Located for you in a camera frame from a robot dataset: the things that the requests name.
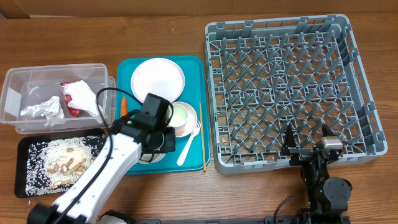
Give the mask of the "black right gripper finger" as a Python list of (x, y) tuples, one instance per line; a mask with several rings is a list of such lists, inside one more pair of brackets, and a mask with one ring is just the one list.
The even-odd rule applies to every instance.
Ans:
[(287, 149), (288, 147), (297, 147), (292, 126), (289, 124), (285, 130), (285, 140), (282, 146), (283, 149)]
[(323, 137), (325, 137), (325, 136), (336, 136), (334, 134), (334, 132), (326, 124), (323, 124), (323, 126), (322, 126), (322, 134), (323, 134)]

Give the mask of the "white bowl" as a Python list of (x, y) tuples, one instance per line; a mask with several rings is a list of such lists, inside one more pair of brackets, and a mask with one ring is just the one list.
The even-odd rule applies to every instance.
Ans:
[(165, 157), (164, 153), (143, 154), (142, 157), (138, 160), (138, 163), (153, 164), (161, 161), (164, 157)]

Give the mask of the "white cup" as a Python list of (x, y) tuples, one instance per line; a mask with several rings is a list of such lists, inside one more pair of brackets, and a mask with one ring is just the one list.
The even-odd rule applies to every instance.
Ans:
[(170, 121), (169, 126), (173, 128), (181, 128), (188, 119), (187, 109), (179, 103), (172, 103), (172, 108), (169, 106), (167, 115)]

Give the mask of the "orange carrot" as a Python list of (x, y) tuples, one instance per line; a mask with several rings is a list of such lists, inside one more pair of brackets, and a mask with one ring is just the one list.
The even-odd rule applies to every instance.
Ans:
[(121, 110), (120, 110), (120, 117), (127, 115), (127, 98), (124, 96), (121, 100)]

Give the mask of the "white tissue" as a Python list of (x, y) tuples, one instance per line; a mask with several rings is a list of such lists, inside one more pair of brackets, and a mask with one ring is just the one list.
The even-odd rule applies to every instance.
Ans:
[(86, 111), (90, 116), (99, 116), (97, 109), (96, 95), (86, 82), (80, 80), (78, 82), (70, 82), (65, 87), (65, 93), (72, 97), (69, 107)]

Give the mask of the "cooked rice with peanuts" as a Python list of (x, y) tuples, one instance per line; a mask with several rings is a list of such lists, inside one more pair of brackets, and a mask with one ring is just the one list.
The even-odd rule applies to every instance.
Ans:
[(27, 151), (24, 191), (39, 196), (67, 191), (99, 154), (105, 135), (32, 143)]

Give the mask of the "white paper napkin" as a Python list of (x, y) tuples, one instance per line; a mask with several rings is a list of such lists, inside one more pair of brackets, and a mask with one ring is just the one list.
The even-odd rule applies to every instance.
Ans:
[(34, 106), (27, 106), (20, 112), (21, 116), (45, 116), (46, 119), (63, 119), (65, 117), (62, 107), (60, 106), (60, 98), (53, 96), (49, 100)]

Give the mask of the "red snack wrapper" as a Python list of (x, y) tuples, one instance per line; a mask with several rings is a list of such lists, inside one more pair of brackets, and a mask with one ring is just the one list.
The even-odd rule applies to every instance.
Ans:
[(62, 87), (62, 96), (63, 96), (63, 100), (64, 100), (64, 102), (65, 102), (65, 105), (66, 105), (66, 107), (67, 107), (69, 113), (70, 113), (73, 117), (77, 118), (77, 117), (79, 117), (79, 115), (80, 115), (80, 113), (81, 113), (81, 110), (76, 109), (76, 108), (69, 107), (68, 104), (69, 104), (69, 102), (71, 102), (72, 97), (71, 97), (69, 94), (66, 94), (66, 93), (65, 93), (65, 87), (66, 87), (67, 84), (70, 84), (70, 82), (63, 82), (63, 83), (60, 84), (60, 86)]

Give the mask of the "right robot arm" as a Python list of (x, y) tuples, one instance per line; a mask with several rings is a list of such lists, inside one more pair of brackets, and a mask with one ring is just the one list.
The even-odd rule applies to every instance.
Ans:
[(301, 167), (301, 177), (308, 195), (308, 209), (302, 209), (295, 223), (348, 223), (343, 216), (348, 210), (352, 185), (346, 179), (330, 177), (327, 165), (339, 159), (343, 143), (327, 126), (322, 126), (323, 137), (311, 149), (296, 145), (291, 126), (285, 130), (281, 154), (290, 156), (291, 166)]

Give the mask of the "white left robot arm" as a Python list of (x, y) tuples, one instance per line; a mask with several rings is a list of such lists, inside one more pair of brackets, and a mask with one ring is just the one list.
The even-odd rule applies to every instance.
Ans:
[(174, 112), (171, 102), (147, 94), (141, 109), (114, 122), (96, 159), (52, 206), (36, 205), (28, 223), (96, 223), (103, 205), (125, 173), (144, 154), (166, 142), (164, 133)]

